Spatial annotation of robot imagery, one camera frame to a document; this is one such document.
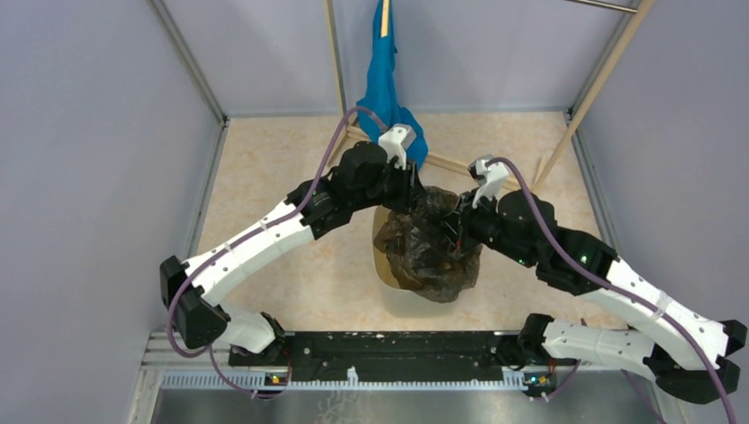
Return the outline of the dark translucent trash bag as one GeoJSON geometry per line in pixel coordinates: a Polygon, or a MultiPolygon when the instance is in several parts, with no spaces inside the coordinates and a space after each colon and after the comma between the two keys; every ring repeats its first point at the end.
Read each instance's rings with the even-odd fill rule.
{"type": "Polygon", "coordinates": [[[410,214],[375,210],[375,270],[386,285],[446,304],[477,284],[482,247],[457,252],[439,223],[457,204],[456,193],[428,186],[410,214]]]}

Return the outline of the beige plastic trash bin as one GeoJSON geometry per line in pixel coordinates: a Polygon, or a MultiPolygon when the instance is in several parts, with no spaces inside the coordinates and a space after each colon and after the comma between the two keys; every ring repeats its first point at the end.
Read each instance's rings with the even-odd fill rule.
{"type": "Polygon", "coordinates": [[[398,318],[427,319],[451,314],[458,306],[459,296],[473,289],[478,283],[479,274],[473,280],[459,286],[450,301],[436,301],[433,295],[426,297],[419,291],[404,289],[394,277],[386,254],[372,245],[374,269],[380,280],[382,306],[391,315],[398,318]]]}

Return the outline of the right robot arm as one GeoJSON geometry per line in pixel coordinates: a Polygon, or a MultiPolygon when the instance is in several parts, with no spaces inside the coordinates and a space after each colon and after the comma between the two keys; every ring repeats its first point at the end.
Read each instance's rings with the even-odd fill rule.
{"type": "Polygon", "coordinates": [[[531,314],[518,338],[524,361],[619,368],[697,405],[737,390],[740,368],[730,356],[745,346],[746,326],[708,319],[675,301],[594,235],[560,226],[550,203],[521,191],[478,202],[464,193],[444,225],[454,250],[487,247],[625,323],[624,329],[597,329],[531,314]]]}

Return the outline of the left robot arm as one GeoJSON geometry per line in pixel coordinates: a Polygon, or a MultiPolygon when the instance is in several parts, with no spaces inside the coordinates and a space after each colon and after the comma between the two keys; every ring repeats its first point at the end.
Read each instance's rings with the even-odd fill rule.
{"type": "Polygon", "coordinates": [[[328,173],[317,172],[220,246],[187,260],[168,257],[159,277],[171,347],[195,358],[222,340],[262,365],[278,362],[284,350],[279,324],[266,313],[232,317],[221,306],[229,292],[292,249],[347,225],[354,213],[377,206],[409,212],[423,192],[415,161],[359,142],[328,173]]]}

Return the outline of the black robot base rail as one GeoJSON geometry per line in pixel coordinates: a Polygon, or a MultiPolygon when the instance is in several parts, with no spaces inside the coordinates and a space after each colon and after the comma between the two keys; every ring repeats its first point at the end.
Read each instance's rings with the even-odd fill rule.
{"type": "Polygon", "coordinates": [[[259,354],[232,347],[228,364],[276,390],[526,390],[573,359],[523,350],[508,331],[297,331],[259,354]]]}

